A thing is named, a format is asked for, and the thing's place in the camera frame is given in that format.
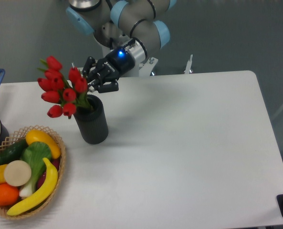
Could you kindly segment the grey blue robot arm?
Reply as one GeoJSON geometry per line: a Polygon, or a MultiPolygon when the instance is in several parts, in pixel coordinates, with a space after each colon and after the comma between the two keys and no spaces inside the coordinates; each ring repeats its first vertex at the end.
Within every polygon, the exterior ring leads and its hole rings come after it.
{"type": "Polygon", "coordinates": [[[170,40],[158,16],[174,0],[71,0],[66,9],[74,27],[92,34],[102,46],[102,59],[89,57],[82,70],[90,92],[118,91],[121,77],[150,76],[157,64],[155,52],[170,40]]]}

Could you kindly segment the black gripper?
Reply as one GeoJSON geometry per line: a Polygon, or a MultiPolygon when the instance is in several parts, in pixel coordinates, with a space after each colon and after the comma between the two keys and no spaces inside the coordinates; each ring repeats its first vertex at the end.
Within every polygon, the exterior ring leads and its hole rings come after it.
{"type": "Polygon", "coordinates": [[[120,47],[98,61],[89,56],[82,69],[82,76],[87,78],[89,92],[116,92],[119,90],[119,78],[134,66],[134,57],[125,48],[120,47]]]}

